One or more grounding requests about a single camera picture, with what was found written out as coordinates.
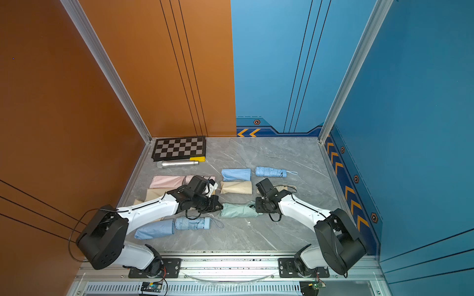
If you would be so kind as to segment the beige sleeved umbrella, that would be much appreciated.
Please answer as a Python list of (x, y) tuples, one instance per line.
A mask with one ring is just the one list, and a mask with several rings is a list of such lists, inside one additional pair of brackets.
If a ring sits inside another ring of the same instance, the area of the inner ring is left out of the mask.
[(288, 185), (281, 185), (281, 186), (276, 186), (276, 189), (281, 192), (281, 191), (288, 191), (290, 193), (297, 193), (297, 189), (294, 186), (288, 186)]

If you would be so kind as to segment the pink umbrella sleeve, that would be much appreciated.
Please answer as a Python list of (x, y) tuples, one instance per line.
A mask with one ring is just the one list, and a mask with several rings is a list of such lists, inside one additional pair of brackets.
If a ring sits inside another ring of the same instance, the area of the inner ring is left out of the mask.
[(178, 188), (182, 186), (185, 182), (185, 176), (164, 176), (158, 175), (154, 176), (150, 189), (163, 189), (163, 188)]

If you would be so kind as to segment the pink umbrella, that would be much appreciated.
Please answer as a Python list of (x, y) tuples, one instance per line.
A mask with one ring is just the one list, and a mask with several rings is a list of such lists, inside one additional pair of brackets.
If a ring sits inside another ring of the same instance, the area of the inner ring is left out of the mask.
[(216, 181), (213, 176), (189, 175), (185, 178), (187, 185), (215, 185)]

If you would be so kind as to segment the light blue sleeved umbrella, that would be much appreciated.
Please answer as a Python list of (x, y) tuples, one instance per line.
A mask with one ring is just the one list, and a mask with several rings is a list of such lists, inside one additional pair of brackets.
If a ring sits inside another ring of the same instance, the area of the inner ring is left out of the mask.
[(175, 219), (174, 225), (177, 230), (209, 230), (212, 225), (218, 229), (224, 228), (222, 222), (210, 217), (199, 217), (193, 220), (186, 217), (178, 217)]

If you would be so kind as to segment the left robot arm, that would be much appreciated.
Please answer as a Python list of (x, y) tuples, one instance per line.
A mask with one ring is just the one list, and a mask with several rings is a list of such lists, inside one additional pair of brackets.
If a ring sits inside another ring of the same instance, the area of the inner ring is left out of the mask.
[(97, 209), (94, 217), (76, 238), (75, 244), (95, 270), (122, 265), (140, 272), (144, 277), (164, 276), (164, 260), (151, 245), (127, 241), (130, 233), (136, 239), (148, 240), (174, 230), (169, 217), (188, 210), (198, 213), (223, 209), (218, 196), (203, 189), (182, 186), (149, 202), (130, 207)]

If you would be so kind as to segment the cream umbrella sleeve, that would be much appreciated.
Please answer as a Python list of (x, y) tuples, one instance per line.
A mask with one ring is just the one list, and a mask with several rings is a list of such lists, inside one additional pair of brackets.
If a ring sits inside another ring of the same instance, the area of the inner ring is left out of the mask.
[(153, 201), (155, 199), (161, 198), (167, 191), (170, 189), (160, 188), (160, 189), (148, 189), (146, 192), (145, 202)]

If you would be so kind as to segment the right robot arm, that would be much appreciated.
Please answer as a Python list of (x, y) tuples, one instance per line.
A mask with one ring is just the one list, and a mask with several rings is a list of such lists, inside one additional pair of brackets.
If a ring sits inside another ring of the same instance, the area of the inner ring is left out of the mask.
[(317, 268), (329, 267), (339, 275), (348, 271), (367, 253), (366, 243), (351, 217), (342, 209), (329, 211), (297, 198), (288, 190), (259, 189), (255, 207), (258, 213), (290, 217), (313, 230), (318, 246), (303, 247), (294, 257), (301, 276), (310, 276)]

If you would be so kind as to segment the light blue umbrella sleeve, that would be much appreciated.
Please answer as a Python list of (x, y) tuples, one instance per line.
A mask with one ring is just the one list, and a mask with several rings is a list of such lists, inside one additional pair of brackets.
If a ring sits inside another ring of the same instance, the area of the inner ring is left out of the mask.
[(174, 220), (161, 220), (146, 224), (135, 231), (135, 239), (138, 240), (150, 240), (163, 238), (166, 236), (173, 235), (175, 233)]

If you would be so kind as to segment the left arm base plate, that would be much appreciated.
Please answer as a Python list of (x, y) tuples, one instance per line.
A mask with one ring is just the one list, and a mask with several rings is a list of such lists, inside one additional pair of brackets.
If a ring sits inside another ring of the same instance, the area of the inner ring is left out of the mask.
[(164, 258), (158, 263), (152, 262), (151, 267), (145, 270), (131, 268), (128, 274), (130, 279), (177, 279), (180, 274), (180, 258)]

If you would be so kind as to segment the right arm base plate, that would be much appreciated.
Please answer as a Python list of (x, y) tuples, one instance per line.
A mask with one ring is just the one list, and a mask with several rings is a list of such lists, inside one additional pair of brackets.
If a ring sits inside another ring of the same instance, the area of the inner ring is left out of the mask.
[(278, 268), (281, 278), (329, 278), (329, 269), (317, 267), (306, 271), (298, 271), (294, 258), (279, 258)]

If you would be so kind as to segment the beige umbrella sleeve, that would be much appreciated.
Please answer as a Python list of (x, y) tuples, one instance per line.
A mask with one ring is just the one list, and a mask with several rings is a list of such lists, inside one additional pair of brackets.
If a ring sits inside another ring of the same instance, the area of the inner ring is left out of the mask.
[(250, 181), (222, 181), (222, 194), (252, 194), (252, 182)]

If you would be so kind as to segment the mint green umbrella sleeve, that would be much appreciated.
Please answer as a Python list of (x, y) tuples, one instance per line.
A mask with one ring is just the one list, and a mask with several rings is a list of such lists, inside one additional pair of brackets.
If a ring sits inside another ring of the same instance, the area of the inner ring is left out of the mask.
[(260, 213), (256, 212), (255, 205), (253, 203), (246, 204), (223, 204), (223, 209), (220, 211), (221, 218), (255, 218)]

